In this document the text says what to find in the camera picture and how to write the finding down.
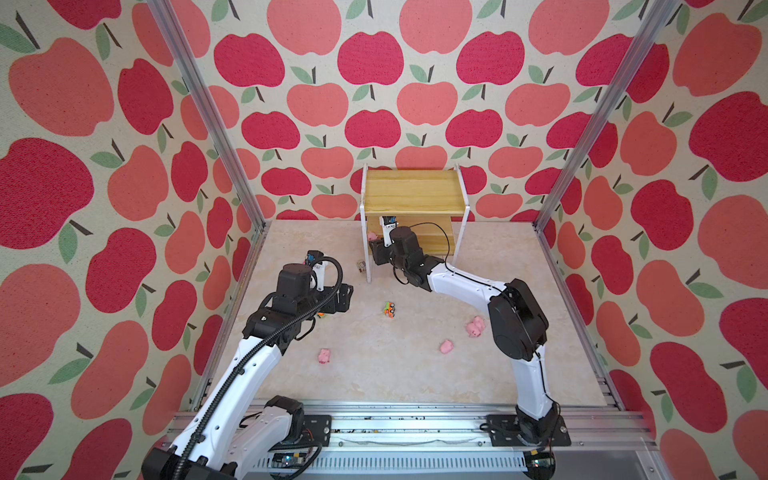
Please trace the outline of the wooden two-tier white-frame shelf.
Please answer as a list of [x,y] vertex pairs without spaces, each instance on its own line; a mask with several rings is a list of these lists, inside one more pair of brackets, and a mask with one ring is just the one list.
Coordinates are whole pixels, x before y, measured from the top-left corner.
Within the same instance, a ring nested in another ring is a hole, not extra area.
[[394,216],[405,226],[410,220],[435,223],[447,234],[446,252],[457,257],[462,238],[454,237],[451,220],[461,217],[465,227],[469,199],[459,169],[376,170],[364,167],[359,205],[365,254],[366,280],[372,280],[373,254],[368,234],[375,232],[382,217]]

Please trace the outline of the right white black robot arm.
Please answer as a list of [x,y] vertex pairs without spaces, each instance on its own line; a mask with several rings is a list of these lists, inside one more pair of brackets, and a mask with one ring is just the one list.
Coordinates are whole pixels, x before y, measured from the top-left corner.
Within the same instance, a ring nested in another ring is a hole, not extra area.
[[503,283],[465,272],[426,254],[416,234],[398,226],[383,237],[368,236],[375,264],[390,264],[409,285],[460,300],[486,314],[495,346],[512,361],[518,399],[521,442],[546,444],[560,419],[545,369],[549,321],[529,286],[521,279]]

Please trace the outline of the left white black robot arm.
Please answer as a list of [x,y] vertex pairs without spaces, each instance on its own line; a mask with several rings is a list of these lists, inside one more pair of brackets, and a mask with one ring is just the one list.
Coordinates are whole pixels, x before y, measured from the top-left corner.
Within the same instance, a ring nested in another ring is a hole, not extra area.
[[277,396],[246,428],[240,426],[255,394],[289,345],[305,337],[304,322],[319,313],[345,312],[352,287],[334,258],[311,252],[289,263],[277,286],[251,314],[226,372],[194,419],[165,448],[152,449],[141,473],[146,479],[242,479],[282,443],[298,443],[303,405]]

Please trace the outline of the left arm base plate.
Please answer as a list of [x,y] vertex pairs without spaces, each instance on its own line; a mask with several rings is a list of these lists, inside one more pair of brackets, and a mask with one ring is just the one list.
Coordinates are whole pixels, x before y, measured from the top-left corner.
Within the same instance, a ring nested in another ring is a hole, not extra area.
[[321,445],[328,447],[332,432],[331,415],[304,415],[300,427],[292,426],[289,438],[277,443],[273,450],[301,449]]

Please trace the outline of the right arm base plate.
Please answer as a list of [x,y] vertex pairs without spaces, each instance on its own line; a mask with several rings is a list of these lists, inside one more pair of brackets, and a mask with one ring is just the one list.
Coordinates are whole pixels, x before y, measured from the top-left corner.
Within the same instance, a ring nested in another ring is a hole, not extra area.
[[494,447],[569,447],[572,441],[569,429],[561,415],[533,420],[526,415],[488,415],[481,424]]

